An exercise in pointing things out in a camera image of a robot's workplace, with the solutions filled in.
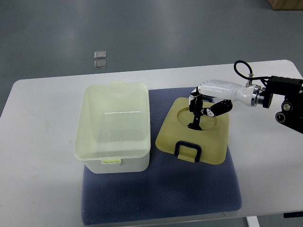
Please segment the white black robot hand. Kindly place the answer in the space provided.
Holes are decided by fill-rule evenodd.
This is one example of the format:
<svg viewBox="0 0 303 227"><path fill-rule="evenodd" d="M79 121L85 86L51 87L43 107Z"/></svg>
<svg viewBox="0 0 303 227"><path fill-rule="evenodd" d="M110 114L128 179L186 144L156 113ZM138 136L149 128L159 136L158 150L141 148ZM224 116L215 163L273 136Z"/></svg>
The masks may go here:
<svg viewBox="0 0 303 227"><path fill-rule="evenodd" d="M219 116L232 109L232 103L240 101L247 106L256 106L257 97L261 91L259 85L242 86L240 84L211 79L197 86L189 96L189 110L197 120L200 116ZM220 102L209 108L203 107L203 98L212 97L221 99Z"/></svg>

